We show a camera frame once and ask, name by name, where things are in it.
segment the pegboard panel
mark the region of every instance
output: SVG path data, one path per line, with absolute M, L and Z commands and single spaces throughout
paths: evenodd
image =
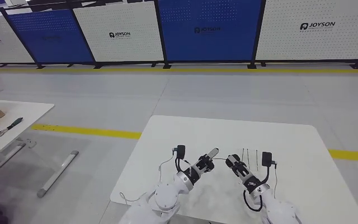
M 98 62 L 164 60 L 154 2 L 74 9 Z
M 357 32 L 357 0 L 267 0 L 256 59 L 357 59 Z
M 0 16 L 0 63 L 33 63 L 31 56 L 3 16 Z
M 39 63 L 92 62 L 70 10 L 9 15 Z
M 159 0 L 168 60 L 251 60 L 261 0 Z

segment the epoxy floor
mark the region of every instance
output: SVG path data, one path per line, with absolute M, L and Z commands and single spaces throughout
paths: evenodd
M 350 69 L 346 64 L 267 67 L 272 68 Z M 357 86 L 354 73 L 0 70 L 0 100 L 55 104 L 39 123 L 141 132 L 155 114 L 310 124 L 327 148 L 350 151 L 358 151 Z M 0 169 L 0 206 L 11 223 L 118 223 L 126 206 L 111 203 L 110 193 L 136 140 L 35 130 L 22 137 L 37 145 Z M 53 170 L 34 151 L 60 164 L 72 150 L 79 156 L 47 195 L 37 198 Z M 358 161 L 335 162 L 358 200 Z M 172 223 L 207 222 L 178 216 Z

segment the table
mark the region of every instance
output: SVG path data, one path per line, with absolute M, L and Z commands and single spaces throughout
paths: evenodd
M 33 125 L 37 120 L 44 116 L 48 111 L 54 107 L 54 104 L 42 104 L 37 102 L 17 102 L 17 101 L 5 101 L 0 100 L 0 110 L 5 113 L 5 116 L 0 118 L 0 130 L 8 127 L 17 118 L 23 117 L 23 121 L 6 132 L 0 137 L 0 167 L 3 166 L 13 155 L 16 154 L 26 143 L 20 142 L 16 145 L 8 154 L 5 156 L 1 154 L 4 149 L 11 146 L 11 144 L 24 132 L 27 128 Z M 53 185 L 60 174 L 66 169 L 73 158 L 78 154 L 77 151 L 71 152 L 66 158 L 65 162 L 61 165 L 60 169 L 57 170 L 46 184 L 39 190 L 37 196 L 42 198 L 48 189 Z
M 244 122 L 175 116 L 153 116 L 136 144 L 111 201 L 135 199 L 158 183 L 158 166 L 171 156 L 171 149 L 186 145 L 191 163 L 212 148 L 217 158 L 238 154 L 242 148 L 272 152 L 278 162 L 276 197 L 297 206 L 304 223 L 355 223 L 358 206 L 317 130 L 310 125 Z M 178 214 L 221 223 L 258 223 L 259 214 L 244 205 L 240 180 L 224 160 L 204 174 L 189 195 L 180 195 Z M 269 185 L 274 186 L 274 168 Z M 174 161 L 162 167 L 162 182 L 172 181 Z

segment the white partition panel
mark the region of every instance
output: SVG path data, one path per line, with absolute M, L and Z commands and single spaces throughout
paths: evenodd
M 358 58 L 358 0 L 267 0 L 257 60 Z
M 98 62 L 163 60 L 154 2 L 76 8 Z
M 0 63 L 33 63 L 8 22 L 0 16 Z

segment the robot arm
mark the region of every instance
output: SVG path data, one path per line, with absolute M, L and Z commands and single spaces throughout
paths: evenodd
M 271 157 L 270 153 L 264 152 L 262 164 L 267 166 L 267 176 L 263 181 L 256 178 L 236 154 L 228 156 L 225 163 L 242 180 L 242 184 L 249 192 L 254 204 L 260 205 L 257 209 L 251 208 L 246 201 L 246 191 L 244 190 L 244 201 L 248 208 L 255 212 L 259 212 L 262 207 L 266 208 L 266 214 L 264 213 L 262 216 L 263 224 L 302 224 L 297 216 L 296 208 L 287 202 L 275 199 L 272 189 L 266 184 L 271 164 L 275 164 L 275 166 L 277 164 L 272 161 Z
M 219 149 L 214 148 L 208 154 L 201 156 L 194 165 L 182 171 L 179 160 L 184 158 L 185 146 L 178 146 L 176 151 L 178 173 L 174 175 L 174 182 L 170 184 L 159 183 L 152 190 L 142 195 L 123 215 L 119 224 L 167 223 L 180 209 L 179 194 L 188 194 L 201 175 L 214 168 L 213 157 L 219 153 Z M 152 197 L 158 208 L 164 211 L 161 216 L 158 216 L 149 204 Z

